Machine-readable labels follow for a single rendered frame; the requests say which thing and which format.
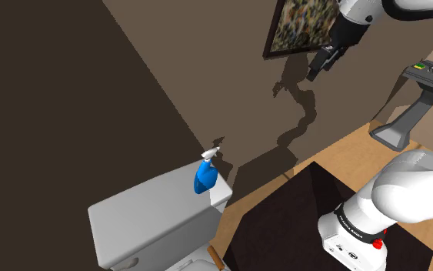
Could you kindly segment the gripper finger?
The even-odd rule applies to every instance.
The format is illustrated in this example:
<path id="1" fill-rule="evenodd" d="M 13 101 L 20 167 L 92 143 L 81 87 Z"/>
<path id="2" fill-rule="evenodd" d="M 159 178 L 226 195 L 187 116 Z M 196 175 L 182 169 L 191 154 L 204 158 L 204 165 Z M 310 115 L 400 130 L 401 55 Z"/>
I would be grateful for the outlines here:
<path id="1" fill-rule="evenodd" d="M 335 62 L 338 61 L 342 56 L 343 56 L 343 48 L 339 48 L 337 51 L 334 51 L 331 57 L 325 61 L 325 64 L 323 65 L 323 69 L 325 71 L 329 71 L 332 68 L 332 66 L 335 64 Z"/>
<path id="2" fill-rule="evenodd" d="M 306 79 L 310 82 L 313 82 L 317 77 L 318 73 L 323 69 L 328 60 L 331 58 L 331 46 L 323 46 L 321 47 L 311 63 L 309 64 L 309 71 L 306 76 Z"/>

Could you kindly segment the blue spray bottle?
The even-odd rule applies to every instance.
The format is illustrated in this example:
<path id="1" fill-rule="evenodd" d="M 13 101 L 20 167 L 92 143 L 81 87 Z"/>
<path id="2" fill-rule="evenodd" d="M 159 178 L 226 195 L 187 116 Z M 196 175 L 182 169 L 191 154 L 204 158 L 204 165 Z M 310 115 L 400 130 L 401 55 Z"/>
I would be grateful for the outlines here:
<path id="1" fill-rule="evenodd" d="M 218 178 L 218 170 L 212 166 L 212 158 L 216 156 L 220 147 L 214 147 L 202 153 L 202 163 L 198 167 L 194 179 L 194 191 L 201 194 L 211 189 Z"/>

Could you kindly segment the brown wooden stick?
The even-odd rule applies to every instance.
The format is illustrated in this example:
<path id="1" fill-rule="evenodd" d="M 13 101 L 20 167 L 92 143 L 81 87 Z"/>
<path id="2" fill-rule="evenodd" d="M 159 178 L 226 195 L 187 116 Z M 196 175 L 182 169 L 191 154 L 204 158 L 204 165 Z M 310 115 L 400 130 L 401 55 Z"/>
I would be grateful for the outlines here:
<path id="1" fill-rule="evenodd" d="M 213 246 L 209 246 L 207 248 L 207 251 L 209 256 L 212 258 L 214 264 L 217 266 L 218 271 L 223 271 L 225 269 L 225 264 L 223 263 L 223 261 L 221 260 L 217 252 L 215 251 L 215 248 Z"/>

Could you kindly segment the white toilet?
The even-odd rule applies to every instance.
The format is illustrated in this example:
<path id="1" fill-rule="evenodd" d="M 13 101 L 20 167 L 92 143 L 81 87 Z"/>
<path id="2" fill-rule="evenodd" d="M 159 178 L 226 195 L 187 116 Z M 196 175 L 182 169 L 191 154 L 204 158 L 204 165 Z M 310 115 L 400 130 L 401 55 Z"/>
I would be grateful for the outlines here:
<path id="1" fill-rule="evenodd" d="M 194 191 L 199 162 L 88 208 L 98 265 L 111 271 L 230 271 L 208 252 L 232 190 L 222 176 Z"/>

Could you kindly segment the dark framed wall picture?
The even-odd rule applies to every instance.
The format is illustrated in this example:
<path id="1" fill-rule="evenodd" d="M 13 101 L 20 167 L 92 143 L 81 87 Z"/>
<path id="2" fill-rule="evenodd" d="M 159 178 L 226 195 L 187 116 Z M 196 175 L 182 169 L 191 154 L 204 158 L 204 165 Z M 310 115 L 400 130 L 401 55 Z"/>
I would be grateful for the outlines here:
<path id="1" fill-rule="evenodd" d="M 338 14 L 337 0 L 278 0 L 262 57 L 314 52 L 328 45 Z"/>

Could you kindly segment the grey pedestal sink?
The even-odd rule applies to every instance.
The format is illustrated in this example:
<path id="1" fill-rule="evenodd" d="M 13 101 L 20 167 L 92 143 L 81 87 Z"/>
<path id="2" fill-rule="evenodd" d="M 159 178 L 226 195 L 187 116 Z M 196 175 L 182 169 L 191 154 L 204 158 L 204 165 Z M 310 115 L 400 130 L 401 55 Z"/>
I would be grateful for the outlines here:
<path id="1" fill-rule="evenodd" d="M 369 132 L 373 139 L 397 152 L 408 146 L 410 131 L 433 106 L 433 61 L 411 64 L 401 75 L 418 83 L 422 89 L 420 97 L 394 121 Z"/>

